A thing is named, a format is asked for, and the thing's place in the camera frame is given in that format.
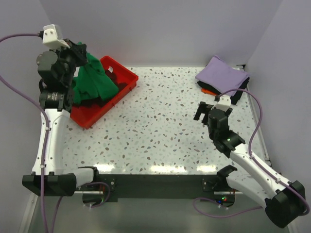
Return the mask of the green t shirt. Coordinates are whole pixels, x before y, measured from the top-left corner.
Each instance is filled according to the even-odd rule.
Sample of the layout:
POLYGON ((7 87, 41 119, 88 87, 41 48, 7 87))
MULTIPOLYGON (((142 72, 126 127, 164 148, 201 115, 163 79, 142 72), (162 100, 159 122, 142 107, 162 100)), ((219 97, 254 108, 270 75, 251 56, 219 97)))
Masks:
POLYGON ((87 52, 87 64, 79 67, 78 75, 73 78, 73 103, 82 104, 85 100, 100 98, 105 101, 115 97, 119 88, 106 75, 101 61, 87 52))

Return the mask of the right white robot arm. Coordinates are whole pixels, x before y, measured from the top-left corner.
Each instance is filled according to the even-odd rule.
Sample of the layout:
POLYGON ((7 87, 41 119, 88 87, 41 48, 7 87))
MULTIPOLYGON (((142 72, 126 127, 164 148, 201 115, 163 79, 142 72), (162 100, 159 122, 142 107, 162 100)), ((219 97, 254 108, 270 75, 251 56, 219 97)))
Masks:
POLYGON ((299 181, 291 182, 261 160, 250 146, 230 130, 229 105, 209 105, 201 102, 194 116, 208 128, 208 135, 216 150, 239 165, 245 174, 240 177, 232 165, 218 171, 216 184, 219 189, 241 191, 265 210, 268 218, 284 228, 299 216, 307 215, 310 206, 306 202, 305 188, 299 181))

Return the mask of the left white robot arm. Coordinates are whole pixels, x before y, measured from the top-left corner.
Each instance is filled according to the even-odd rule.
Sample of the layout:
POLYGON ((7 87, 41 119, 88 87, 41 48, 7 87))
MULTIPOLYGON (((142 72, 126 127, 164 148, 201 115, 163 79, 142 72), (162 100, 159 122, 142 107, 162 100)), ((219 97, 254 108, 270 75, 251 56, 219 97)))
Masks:
POLYGON ((76 68, 87 64, 86 44, 65 42, 68 47, 45 51, 36 60, 41 77, 41 133, 35 164, 31 174, 22 177, 22 185, 38 196, 72 196, 77 187, 96 190, 101 184, 93 166, 64 171, 64 133, 74 97, 71 84, 76 68))

